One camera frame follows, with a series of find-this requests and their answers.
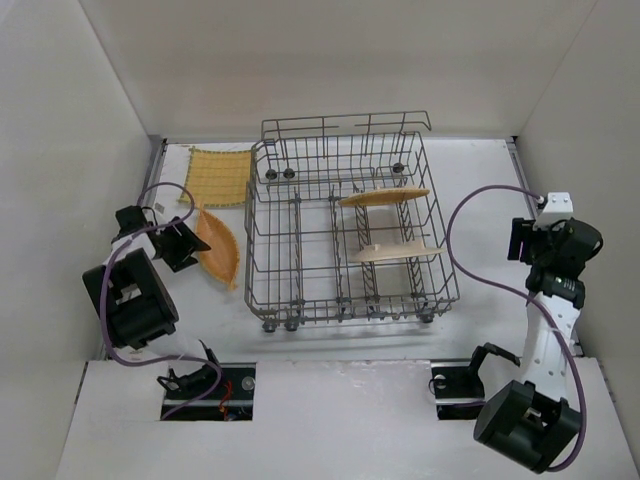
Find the yellow square woven plate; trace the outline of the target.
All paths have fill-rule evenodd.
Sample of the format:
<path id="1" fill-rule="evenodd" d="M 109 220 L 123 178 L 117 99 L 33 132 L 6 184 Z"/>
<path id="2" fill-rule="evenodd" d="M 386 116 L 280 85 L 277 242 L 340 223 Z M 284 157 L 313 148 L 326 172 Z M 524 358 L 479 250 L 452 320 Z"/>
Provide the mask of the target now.
<path id="1" fill-rule="evenodd" d="M 243 205 L 251 160 L 249 150 L 221 152 L 192 147 L 184 188 L 197 207 Z"/>

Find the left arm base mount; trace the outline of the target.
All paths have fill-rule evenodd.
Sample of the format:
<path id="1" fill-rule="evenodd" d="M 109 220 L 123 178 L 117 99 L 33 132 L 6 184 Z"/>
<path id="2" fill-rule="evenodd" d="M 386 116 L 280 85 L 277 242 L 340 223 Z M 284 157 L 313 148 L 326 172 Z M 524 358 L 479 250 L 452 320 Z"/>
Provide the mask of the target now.
<path id="1" fill-rule="evenodd" d="M 170 411 L 206 391 L 217 377 L 214 371 L 178 375 L 170 369 L 166 376 L 158 378 L 158 382 L 164 388 L 160 420 L 251 421 L 256 390 L 256 367 L 255 363 L 223 364 L 222 379 L 213 392 L 173 413 Z"/>

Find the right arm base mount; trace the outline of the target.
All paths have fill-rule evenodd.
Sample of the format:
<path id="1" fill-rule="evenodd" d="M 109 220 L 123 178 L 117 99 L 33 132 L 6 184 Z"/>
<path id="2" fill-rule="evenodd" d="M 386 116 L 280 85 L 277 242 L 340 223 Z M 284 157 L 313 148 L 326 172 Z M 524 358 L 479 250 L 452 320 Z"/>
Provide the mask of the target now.
<path id="1" fill-rule="evenodd" d="M 432 362 L 428 387 L 441 421 L 476 420 L 485 404 L 479 368 L 471 361 Z"/>

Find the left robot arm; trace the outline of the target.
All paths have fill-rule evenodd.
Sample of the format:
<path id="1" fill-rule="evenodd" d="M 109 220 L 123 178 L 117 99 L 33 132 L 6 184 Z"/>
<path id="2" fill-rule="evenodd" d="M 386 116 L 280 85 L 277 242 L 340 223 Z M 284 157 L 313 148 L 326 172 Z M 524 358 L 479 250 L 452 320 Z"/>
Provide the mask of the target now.
<path id="1" fill-rule="evenodd" d="M 155 211 L 138 205 L 115 213 L 119 232 L 111 256 L 82 274 L 97 314 L 105 315 L 112 348 L 142 349 L 176 332 L 177 308 L 153 265 L 163 261 L 178 273 L 198 263 L 211 246 L 175 217 L 160 225 Z"/>

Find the orange rounded woven plate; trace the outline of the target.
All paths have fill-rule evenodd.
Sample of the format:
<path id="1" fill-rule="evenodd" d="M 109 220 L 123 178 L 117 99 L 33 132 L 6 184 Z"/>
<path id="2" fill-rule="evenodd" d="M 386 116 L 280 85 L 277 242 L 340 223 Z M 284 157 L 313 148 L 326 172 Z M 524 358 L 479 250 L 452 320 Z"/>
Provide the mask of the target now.
<path id="1" fill-rule="evenodd" d="M 339 204 L 345 207 L 384 206 L 425 197 L 429 193 L 429 189 L 417 187 L 381 188 L 354 193 L 349 197 L 341 199 Z"/>

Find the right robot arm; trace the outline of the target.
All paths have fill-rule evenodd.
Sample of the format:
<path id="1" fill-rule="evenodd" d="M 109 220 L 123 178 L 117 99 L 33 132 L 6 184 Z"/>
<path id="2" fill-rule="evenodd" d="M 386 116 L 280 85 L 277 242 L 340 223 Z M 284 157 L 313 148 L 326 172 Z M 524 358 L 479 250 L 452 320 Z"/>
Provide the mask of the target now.
<path id="1" fill-rule="evenodd" d="M 601 233 L 573 217 L 512 222 L 508 257 L 531 268 L 521 373 L 484 404 L 473 436 L 536 474 L 565 469 L 584 443 L 586 398 L 570 340 L 586 299 L 579 276 L 602 247 Z"/>

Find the orange leaf-shaped woven plate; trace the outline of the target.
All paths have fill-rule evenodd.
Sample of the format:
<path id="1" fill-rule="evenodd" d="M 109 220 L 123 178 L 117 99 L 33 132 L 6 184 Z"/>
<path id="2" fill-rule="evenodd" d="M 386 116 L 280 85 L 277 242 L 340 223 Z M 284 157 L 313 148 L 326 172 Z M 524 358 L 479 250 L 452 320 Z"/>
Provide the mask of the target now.
<path id="1" fill-rule="evenodd" d="M 199 254 L 202 268 L 212 278 L 224 284 L 229 291 L 235 290 L 240 267 L 240 251 L 231 229 L 201 205 L 198 208 L 195 233 L 210 247 Z"/>

